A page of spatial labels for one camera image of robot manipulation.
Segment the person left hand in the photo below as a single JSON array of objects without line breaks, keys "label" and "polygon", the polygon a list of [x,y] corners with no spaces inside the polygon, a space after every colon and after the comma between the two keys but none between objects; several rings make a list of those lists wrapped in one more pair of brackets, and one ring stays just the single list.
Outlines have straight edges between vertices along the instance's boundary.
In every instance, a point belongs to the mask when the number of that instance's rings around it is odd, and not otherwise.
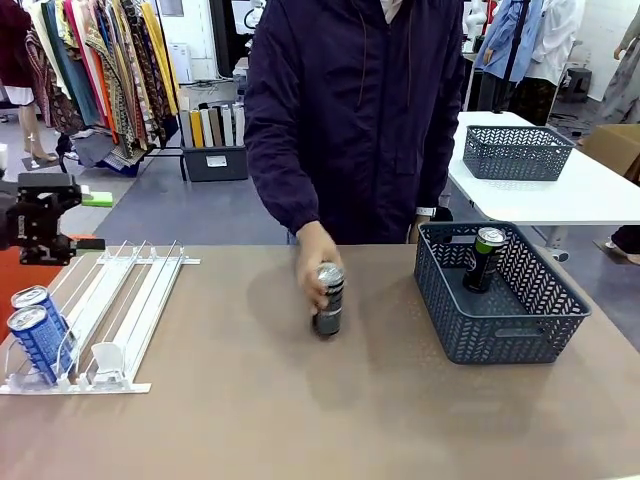
[{"label": "person left hand", "polygon": [[430,220],[431,220],[431,217],[428,215],[415,216],[415,219],[410,228],[408,239],[407,239],[409,244],[416,244],[419,241],[419,236],[420,236],[419,227],[422,224],[429,222]]}]

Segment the person right hand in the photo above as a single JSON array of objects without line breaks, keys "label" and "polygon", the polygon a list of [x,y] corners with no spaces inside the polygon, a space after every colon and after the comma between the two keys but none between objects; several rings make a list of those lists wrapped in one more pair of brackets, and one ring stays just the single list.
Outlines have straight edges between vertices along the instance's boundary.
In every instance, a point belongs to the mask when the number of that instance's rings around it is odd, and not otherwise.
[{"label": "person right hand", "polygon": [[311,315],[328,305],[326,287],[318,279],[318,267],[323,262],[343,267],[338,247],[319,221],[305,224],[297,233],[299,244],[297,279],[309,303]]}]

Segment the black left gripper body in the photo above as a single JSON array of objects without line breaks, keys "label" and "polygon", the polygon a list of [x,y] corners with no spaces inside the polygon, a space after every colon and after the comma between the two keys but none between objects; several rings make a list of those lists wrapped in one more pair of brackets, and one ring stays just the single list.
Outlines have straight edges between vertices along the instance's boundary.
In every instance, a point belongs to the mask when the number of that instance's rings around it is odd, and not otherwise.
[{"label": "black left gripper body", "polygon": [[60,237],[63,209],[50,197],[19,201],[14,193],[1,193],[1,249],[36,245],[52,247]]}]

